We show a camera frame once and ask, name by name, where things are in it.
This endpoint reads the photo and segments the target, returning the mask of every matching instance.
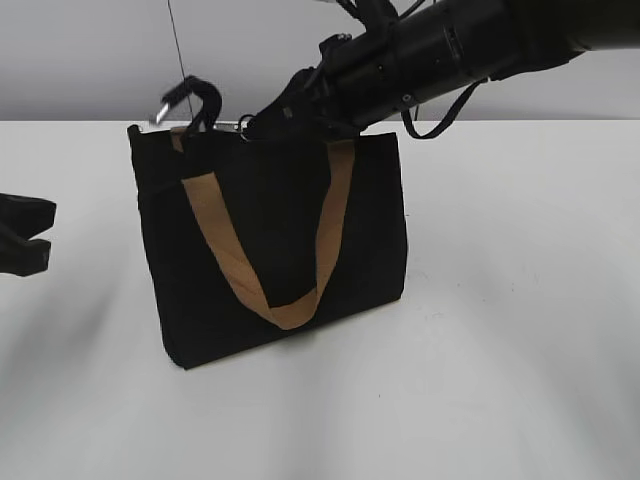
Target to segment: canvas bag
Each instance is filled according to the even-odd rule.
[[[165,349],[189,369],[400,298],[395,134],[128,129]]]

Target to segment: white wall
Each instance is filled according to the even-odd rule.
[[[411,3],[395,0],[399,10]],[[330,34],[361,31],[339,7],[312,0],[173,6],[187,70],[221,88],[227,119],[273,100],[296,70],[317,63]],[[596,53],[489,85],[463,118],[640,118],[639,60],[639,51]],[[2,0],[0,120],[144,119],[178,81],[164,0]],[[432,102],[425,118],[451,101]]]

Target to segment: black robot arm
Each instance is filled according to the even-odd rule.
[[[389,0],[339,3],[366,32],[325,41],[321,64],[298,72],[247,138],[352,136],[467,85],[640,48],[637,0],[441,0],[409,16]]]

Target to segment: wire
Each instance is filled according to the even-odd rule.
[[[400,20],[404,20],[405,18],[411,16],[413,12],[419,9],[427,0],[416,0],[416,3],[411,5],[402,15],[400,15]]]
[[[351,0],[336,0],[338,5],[344,8],[349,15],[351,15],[356,20],[360,20],[360,12],[358,11],[358,7],[356,7]]]
[[[184,63],[182,62],[182,52],[180,51],[180,43],[178,42],[178,34],[176,33],[176,22],[173,19],[173,10],[171,9],[171,0],[167,0],[167,6],[169,7],[169,16],[171,17],[171,26],[173,27],[173,38],[176,41],[176,49],[178,50],[178,60],[180,61],[180,71],[182,72],[182,80],[187,81],[187,76],[184,73]],[[193,122],[193,107],[191,106],[191,98],[187,97],[189,101],[189,111],[191,112],[191,121]]]

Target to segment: cable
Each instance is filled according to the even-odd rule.
[[[438,126],[424,135],[420,135],[416,131],[416,128],[413,125],[413,121],[411,120],[411,112],[409,110],[405,110],[404,112],[402,112],[402,121],[404,122],[404,126],[407,129],[407,133],[416,140],[433,140],[434,138],[439,137],[447,128],[449,128],[453,124],[456,118],[458,118],[458,115],[464,108],[465,104],[469,101],[476,88],[478,88],[483,83],[487,83],[488,81],[488,78],[484,78],[469,85],[467,89],[462,92],[462,95],[460,95],[460,97],[458,97],[458,99],[453,103]]]
[[[360,12],[358,12],[358,7],[356,7],[351,0],[336,0],[338,5],[344,8],[349,15],[351,15],[356,20],[360,20]]]
[[[178,50],[178,60],[180,61],[180,70],[182,71],[182,80],[187,81],[187,76],[184,73],[184,63],[182,63],[182,52],[180,51],[180,43],[178,42],[178,34],[176,33],[176,22],[173,19],[173,10],[171,9],[171,0],[167,0],[167,6],[169,7],[169,16],[171,17],[171,26],[173,27],[173,38],[176,41],[176,49]],[[191,106],[191,98],[187,98],[189,101],[189,111],[191,112],[191,121],[193,122],[193,107]]]
[[[416,3],[411,5],[402,15],[400,15],[400,20],[404,20],[405,18],[411,16],[413,12],[419,9],[427,0],[416,0]]]

